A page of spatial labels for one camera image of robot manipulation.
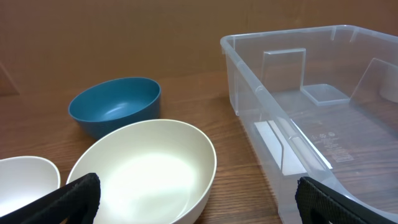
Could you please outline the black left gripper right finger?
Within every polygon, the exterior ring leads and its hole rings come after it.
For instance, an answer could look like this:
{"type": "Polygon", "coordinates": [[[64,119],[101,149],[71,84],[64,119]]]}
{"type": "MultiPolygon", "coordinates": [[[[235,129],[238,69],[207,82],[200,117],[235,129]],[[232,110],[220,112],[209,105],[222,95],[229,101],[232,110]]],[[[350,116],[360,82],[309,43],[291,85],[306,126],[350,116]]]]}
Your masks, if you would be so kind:
{"type": "Polygon", "coordinates": [[[396,224],[311,177],[301,177],[295,201],[303,224],[396,224]]]}

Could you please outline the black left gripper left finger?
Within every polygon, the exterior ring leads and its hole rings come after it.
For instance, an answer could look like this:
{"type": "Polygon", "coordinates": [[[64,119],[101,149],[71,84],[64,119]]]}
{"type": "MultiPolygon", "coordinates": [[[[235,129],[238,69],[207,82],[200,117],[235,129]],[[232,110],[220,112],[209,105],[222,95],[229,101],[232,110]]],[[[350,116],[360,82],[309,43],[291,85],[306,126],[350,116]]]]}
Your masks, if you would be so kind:
{"type": "Polygon", "coordinates": [[[1,217],[1,223],[92,224],[99,209],[100,179],[88,173],[38,200],[1,217]]]}

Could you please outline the large cream bowl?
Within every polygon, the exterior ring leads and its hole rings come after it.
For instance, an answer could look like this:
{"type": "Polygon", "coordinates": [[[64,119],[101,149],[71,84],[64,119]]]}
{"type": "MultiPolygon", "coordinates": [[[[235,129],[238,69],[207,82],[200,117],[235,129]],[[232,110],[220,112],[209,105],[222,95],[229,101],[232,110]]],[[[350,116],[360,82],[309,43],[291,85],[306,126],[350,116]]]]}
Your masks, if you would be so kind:
{"type": "Polygon", "coordinates": [[[195,223],[210,197],[216,150],[197,127],[152,119],[119,128],[76,161],[67,182],[100,179],[95,223],[195,223]]]}

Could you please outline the dark blue bowl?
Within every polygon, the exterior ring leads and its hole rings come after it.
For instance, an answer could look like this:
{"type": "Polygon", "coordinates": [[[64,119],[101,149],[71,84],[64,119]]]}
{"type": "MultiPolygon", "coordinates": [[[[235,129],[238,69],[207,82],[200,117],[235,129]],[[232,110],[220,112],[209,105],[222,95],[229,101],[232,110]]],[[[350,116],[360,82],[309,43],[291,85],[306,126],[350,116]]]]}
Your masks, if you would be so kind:
{"type": "Polygon", "coordinates": [[[150,78],[118,78],[80,93],[68,113],[86,134],[101,139],[123,126],[159,118],[161,92],[150,78]]]}

